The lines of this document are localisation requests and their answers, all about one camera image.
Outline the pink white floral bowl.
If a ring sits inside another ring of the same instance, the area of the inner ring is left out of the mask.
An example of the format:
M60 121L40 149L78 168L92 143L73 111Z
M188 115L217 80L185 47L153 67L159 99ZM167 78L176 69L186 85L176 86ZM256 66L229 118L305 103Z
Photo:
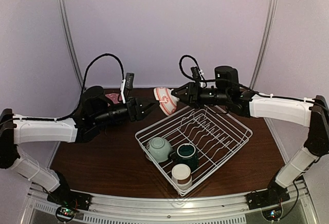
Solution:
M179 98L171 94L172 90L166 87L156 87L153 89L154 97L159 102L160 109L167 116L176 112L179 102Z

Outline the dark green mug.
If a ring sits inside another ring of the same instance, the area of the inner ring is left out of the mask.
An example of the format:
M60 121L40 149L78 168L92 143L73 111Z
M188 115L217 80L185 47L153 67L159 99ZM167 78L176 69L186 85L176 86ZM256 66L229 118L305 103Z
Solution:
M185 164L191 171L195 171L199 165L197 148L191 143L184 143L169 155L169 158L176 164Z

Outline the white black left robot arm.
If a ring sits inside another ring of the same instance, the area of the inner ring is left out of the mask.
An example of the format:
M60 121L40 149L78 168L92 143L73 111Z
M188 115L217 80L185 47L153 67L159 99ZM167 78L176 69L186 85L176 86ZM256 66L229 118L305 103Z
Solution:
M6 108L1 114L1 168L14 170L39 184L55 201L68 206L76 195L65 177L41 166L18 145L38 141L86 143L98 136L105 126L143 120L158 103L155 98L134 97L114 103L105 96L101 86L93 86L81 95L78 110L68 117L24 117Z

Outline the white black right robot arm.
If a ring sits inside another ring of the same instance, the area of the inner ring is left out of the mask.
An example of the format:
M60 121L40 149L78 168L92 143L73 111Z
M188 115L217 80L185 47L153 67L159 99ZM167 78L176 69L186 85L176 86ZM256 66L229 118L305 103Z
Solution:
M303 146L272 178L264 200L276 203L299 176L328 154L328 106L323 96L298 99L261 94L239 83L238 72L230 66L214 70L215 86L203 88L204 80L192 70L190 82L171 90L170 95L193 108L222 105L228 112L246 118L270 118L307 127Z

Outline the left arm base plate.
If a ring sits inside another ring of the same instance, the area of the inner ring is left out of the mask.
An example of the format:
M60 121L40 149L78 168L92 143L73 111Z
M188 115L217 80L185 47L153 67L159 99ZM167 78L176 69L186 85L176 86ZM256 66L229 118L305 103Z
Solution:
M89 210L92 196L69 190L56 189L53 192L44 190L47 200L71 210Z

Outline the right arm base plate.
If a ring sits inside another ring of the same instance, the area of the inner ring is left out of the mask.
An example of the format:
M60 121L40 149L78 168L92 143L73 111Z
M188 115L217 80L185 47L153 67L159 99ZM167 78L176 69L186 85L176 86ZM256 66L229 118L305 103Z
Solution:
M246 195L246 200L249 210L254 210L279 205L284 201L290 200L290 195L287 192L278 195L276 192L270 190L253 191Z

